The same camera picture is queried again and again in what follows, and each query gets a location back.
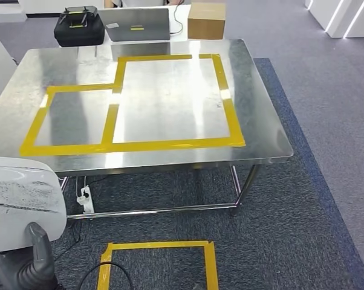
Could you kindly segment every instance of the yellow sticker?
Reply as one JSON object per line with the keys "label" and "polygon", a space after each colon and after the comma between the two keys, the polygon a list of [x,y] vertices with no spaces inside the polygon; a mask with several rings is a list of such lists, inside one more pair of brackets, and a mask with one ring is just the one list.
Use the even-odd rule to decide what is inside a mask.
{"label": "yellow sticker", "polygon": [[[206,285],[208,290],[218,290],[218,269],[214,243],[207,240],[187,240],[175,242],[145,242],[145,243],[109,243],[106,251],[101,255],[100,262],[112,262],[112,251],[137,250],[150,248],[190,248],[203,247],[205,268],[206,271]],[[109,290],[111,265],[100,267],[97,290]]]}

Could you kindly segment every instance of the laptop lid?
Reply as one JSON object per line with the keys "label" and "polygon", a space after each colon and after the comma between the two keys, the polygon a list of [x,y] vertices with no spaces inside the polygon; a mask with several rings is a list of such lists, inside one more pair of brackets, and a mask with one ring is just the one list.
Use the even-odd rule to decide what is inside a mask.
{"label": "laptop lid", "polygon": [[168,8],[116,8],[99,14],[112,41],[168,40]]}

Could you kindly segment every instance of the yellow tape outline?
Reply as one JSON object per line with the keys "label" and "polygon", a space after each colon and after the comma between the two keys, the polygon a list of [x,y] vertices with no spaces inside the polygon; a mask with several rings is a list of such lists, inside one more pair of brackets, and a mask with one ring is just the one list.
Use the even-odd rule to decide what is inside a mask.
{"label": "yellow tape outline", "polygon": [[[218,290],[218,276],[216,265],[214,243],[207,240],[177,241],[177,242],[144,242],[144,243],[108,243],[101,255],[100,262],[112,262],[112,251],[137,250],[149,248],[190,248],[203,247],[206,285],[208,290]],[[111,265],[100,267],[97,290],[109,290]]]}
{"label": "yellow tape outline", "polygon": [[[122,93],[124,76],[128,62],[143,62],[150,60],[184,60],[193,59],[191,54],[171,54],[159,56],[122,56],[118,58],[115,81],[110,84],[92,85],[64,85],[48,86],[47,93],[37,111],[29,132],[20,148],[21,156],[47,156],[47,155],[83,155],[94,153],[112,152],[138,152],[153,150],[175,150],[175,149],[198,149],[210,147],[244,147],[245,143],[233,101],[230,93],[225,72],[219,54],[199,54],[200,59],[212,59],[216,77],[222,98],[225,116],[227,118],[230,136],[220,138],[202,138],[187,140],[163,140],[163,141],[141,141],[113,143],[115,125],[119,112],[119,101]],[[56,145],[56,146],[35,146],[48,110],[53,98],[57,92],[78,92],[111,89],[112,95],[106,114],[106,123],[100,144],[79,145]]]}

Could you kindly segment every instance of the person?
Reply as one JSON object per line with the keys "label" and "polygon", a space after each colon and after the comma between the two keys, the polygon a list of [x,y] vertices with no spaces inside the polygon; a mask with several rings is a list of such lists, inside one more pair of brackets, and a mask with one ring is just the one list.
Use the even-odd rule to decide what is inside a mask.
{"label": "person", "polygon": [[112,0],[116,7],[147,7],[147,6],[162,6],[178,5],[182,0]]}

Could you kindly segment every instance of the black case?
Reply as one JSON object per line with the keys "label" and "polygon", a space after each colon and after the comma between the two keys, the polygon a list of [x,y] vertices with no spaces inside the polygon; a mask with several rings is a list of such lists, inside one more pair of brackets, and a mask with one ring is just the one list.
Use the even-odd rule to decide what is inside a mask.
{"label": "black case", "polygon": [[105,33],[94,6],[66,8],[54,28],[54,38],[62,47],[100,45]]}

